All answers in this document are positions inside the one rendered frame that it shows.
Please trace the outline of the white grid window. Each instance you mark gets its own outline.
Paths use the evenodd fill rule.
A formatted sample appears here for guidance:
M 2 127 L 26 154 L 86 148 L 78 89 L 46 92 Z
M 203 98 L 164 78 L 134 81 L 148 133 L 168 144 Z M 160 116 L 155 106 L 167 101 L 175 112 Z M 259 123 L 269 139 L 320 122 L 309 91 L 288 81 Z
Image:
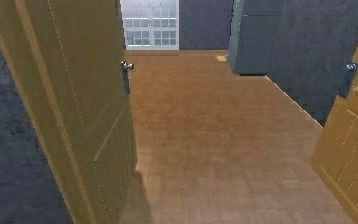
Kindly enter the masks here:
M 179 0 L 121 0 L 127 50 L 178 50 Z

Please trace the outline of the yellow wooden room door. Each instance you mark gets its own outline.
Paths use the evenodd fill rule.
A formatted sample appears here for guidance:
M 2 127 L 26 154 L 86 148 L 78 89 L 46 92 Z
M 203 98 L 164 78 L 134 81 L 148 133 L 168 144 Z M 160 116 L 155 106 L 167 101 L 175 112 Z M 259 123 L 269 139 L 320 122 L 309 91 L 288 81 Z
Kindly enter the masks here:
M 120 0 L 0 0 L 0 49 L 74 224 L 120 224 L 137 163 Z
M 358 64 L 358 44 L 348 63 Z M 358 224 L 358 68 L 341 82 L 311 158 L 311 165 Z

